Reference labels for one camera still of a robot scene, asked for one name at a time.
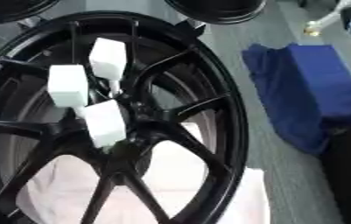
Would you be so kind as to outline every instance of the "white towel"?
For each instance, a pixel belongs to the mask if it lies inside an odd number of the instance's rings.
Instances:
[[[187,129],[200,139],[198,128]],[[158,144],[143,180],[159,204],[173,217],[200,189],[207,168],[200,158],[172,142]],[[80,223],[98,177],[92,167],[76,157],[54,159],[18,195],[22,211],[39,224]],[[109,196],[95,224],[157,223],[146,206],[127,187]],[[269,224],[270,210],[263,172],[246,169],[240,187],[220,224]]]

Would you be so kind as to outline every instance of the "white foam block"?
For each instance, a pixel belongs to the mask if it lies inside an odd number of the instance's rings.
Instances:
[[[115,100],[86,107],[84,118],[96,148],[112,146],[126,138],[126,125]]]
[[[47,92],[61,108],[88,104],[88,80],[82,65],[51,66]]]
[[[126,46],[120,41],[98,38],[89,54],[89,62],[97,77],[119,81],[127,64]]]

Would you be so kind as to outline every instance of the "blue cloth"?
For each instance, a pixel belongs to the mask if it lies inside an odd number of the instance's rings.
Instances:
[[[242,52],[275,131],[288,143],[320,154],[328,131],[351,125],[351,74],[329,45],[252,45]]]

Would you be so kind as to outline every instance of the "black rim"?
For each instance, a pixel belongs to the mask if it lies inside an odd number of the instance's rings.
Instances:
[[[180,0],[165,0],[171,5],[176,11],[186,15],[189,18],[193,18],[202,22],[209,24],[218,25],[231,25],[239,24],[251,20],[252,18],[258,16],[266,5],[266,0],[258,0],[254,5],[249,8],[242,10],[206,10],[205,6],[201,6],[199,9],[192,9],[189,6],[182,3]]]
[[[8,116],[2,111],[7,110],[18,86],[25,81],[45,85],[51,64],[85,65],[90,79],[90,103],[105,101],[108,87],[89,74],[87,64],[88,52],[97,37],[121,40],[127,45],[129,64],[122,82],[123,93],[116,97],[129,117],[125,141],[109,154],[94,149],[84,123],[71,111],[58,122],[29,122],[19,115],[14,115],[19,117],[17,121],[4,120]],[[183,105],[163,108],[151,93],[153,88],[173,93]],[[204,143],[179,124],[187,119],[193,119],[206,130]],[[0,210],[11,220],[16,216],[18,190],[52,159],[73,155],[92,165],[101,177],[82,223],[93,223],[103,201],[120,184],[143,201],[158,223],[215,223],[242,176],[248,146],[242,100],[222,63],[199,40],[173,25],[128,12],[96,11],[57,18],[3,47],[0,134],[39,140],[0,190]],[[80,145],[84,147],[71,143],[77,139],[82,139]],[[171,219],[141,179],[149,165],[149,159],[144,158],[163,140],[185,146],[209,169],[194,199]]]
[[[29,18],[53,7],[59,0],[3,1],[0,3],[0,24]]]

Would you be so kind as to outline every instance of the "gray carpet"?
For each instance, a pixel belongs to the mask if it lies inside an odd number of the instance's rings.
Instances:
[[[269,1],[265,12],[244,24],[209,25],[201,40],[219,55],[232,73],[249,116],[249,167],[266,172],[272,224],[341,224],[319,161],[293,149],[273,131],[258,100],[240,51],[252,43],[283,47],[291,42],[305,45],[332,44],[351,69],[351,39],[340,24],[327,28],[321,37],[302,34],[305,21],[323,16],[333,0],[311,1],[307,10],[293,0]],[[57,17],[84,10],[121,10],[152,15],[176,23],[181,16],[163,0],[65,0],[44,16]],[[0,45],[18,33],[14,24],[0,25]]]

